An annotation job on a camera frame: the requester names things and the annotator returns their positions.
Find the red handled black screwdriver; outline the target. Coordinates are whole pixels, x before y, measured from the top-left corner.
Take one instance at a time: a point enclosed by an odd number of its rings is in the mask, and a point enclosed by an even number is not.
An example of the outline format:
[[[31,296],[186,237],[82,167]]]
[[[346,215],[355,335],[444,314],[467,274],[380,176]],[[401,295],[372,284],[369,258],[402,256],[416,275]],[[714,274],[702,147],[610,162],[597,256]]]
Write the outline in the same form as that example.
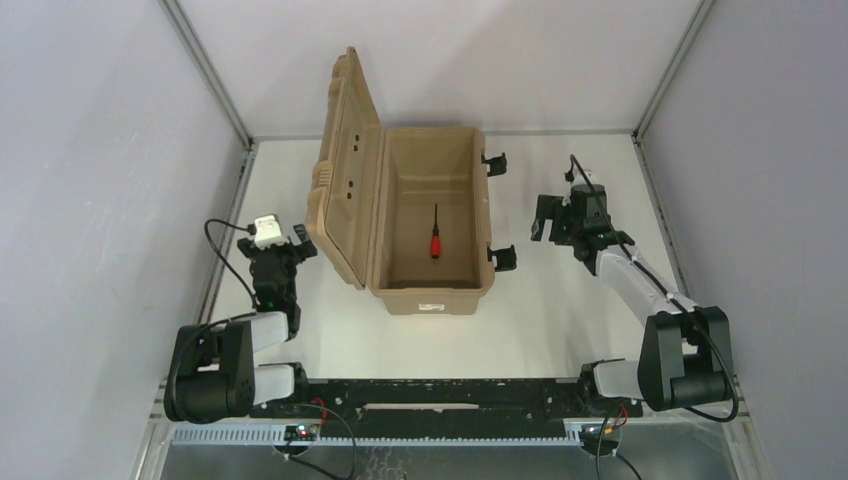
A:
[[[430,257],[434,260],[439,259],[442,255],[442,246],[440,238],[440,230],[438,223],[438,205],[434,206],[434,219],[432,227],[432,236],[430,240]]]

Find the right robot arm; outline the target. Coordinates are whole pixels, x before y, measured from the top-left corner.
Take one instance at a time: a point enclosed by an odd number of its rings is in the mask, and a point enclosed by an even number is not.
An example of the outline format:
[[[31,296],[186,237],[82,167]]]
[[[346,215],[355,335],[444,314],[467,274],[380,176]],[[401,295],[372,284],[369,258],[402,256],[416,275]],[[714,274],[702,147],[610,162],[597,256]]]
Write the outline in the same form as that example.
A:
[[[604,189],[572,188],[569,197],[540,195],[531,238],[572,249],[589,273],[614,290],[643,327],[635,361],[599,360],[583,366],[579,380],[590,399],[643,401],[654,411],[685,409],[700,416],[703,406],[728,401],[738,413],[729,319],[719,307],[704,307],[667,287],[634,239],[615,229],[605,210]]]

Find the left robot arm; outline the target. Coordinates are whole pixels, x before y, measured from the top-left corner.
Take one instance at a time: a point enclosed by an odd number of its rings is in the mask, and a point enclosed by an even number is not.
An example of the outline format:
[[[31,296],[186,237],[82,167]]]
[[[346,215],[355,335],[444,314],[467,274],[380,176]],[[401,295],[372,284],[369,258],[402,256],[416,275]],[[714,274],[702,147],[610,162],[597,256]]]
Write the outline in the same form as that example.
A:
[[[256,355],[294,339],[300,330],[297,267],[317,249],[302,224],[298,237],[255,225],[238,241],[249,260],[254,307],[248,313],[179,329],[165,384],[169,420],[209,424],[247,416],[261,404],[305,399],[307,376],[298,362],[261,364]]]

